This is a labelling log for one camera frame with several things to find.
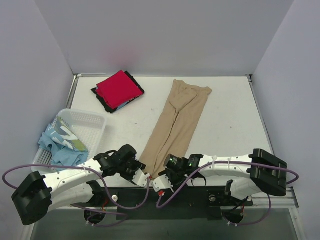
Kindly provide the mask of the beige t shirt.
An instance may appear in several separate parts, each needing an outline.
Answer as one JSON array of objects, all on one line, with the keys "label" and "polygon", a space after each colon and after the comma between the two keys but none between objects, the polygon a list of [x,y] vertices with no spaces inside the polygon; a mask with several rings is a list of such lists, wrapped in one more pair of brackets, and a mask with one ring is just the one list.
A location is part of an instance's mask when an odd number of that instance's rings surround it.
[{"label": "beige t shirt", "polygon": [[163,111],[139,160],[155,179],[165,170],[166,157],[184,157],[212,89],[174,80]]}]

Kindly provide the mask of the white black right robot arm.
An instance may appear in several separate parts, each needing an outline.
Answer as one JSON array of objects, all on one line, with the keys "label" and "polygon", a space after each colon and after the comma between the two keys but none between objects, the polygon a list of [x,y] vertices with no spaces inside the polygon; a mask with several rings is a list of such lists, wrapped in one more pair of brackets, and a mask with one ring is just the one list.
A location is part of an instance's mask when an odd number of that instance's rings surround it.
[{"label": "white black right robot arm", "polygon": [[223,199],[229,205],[258,193],[284,197],[287,192],[287,163],[260,148],[247,155],[231,157],[193,154],[185,158],[170,154],[164,167],[153,181],[159,197],[165,195],[163,190],[178,188],[167,201],[157,202],[157,209],[168,205],[189,180],[197,178],[229,177],[223,192]]}]

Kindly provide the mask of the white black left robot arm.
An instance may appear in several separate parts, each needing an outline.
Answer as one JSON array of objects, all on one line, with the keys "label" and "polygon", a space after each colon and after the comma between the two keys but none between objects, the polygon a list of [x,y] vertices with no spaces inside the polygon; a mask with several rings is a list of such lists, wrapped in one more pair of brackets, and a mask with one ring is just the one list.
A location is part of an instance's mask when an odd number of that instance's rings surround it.
[{"label": "white black left robot arm", "polygon": [[136,159],[136,154],[136,150],[126,144],[62,171],[30,173],[11,196],[22,224],[34,224],[48,212],[73,204],[98,206],[111,198],[101,187],[102,180],[116,174],[146,188],[149,175],[144,173],[146,166]]}]

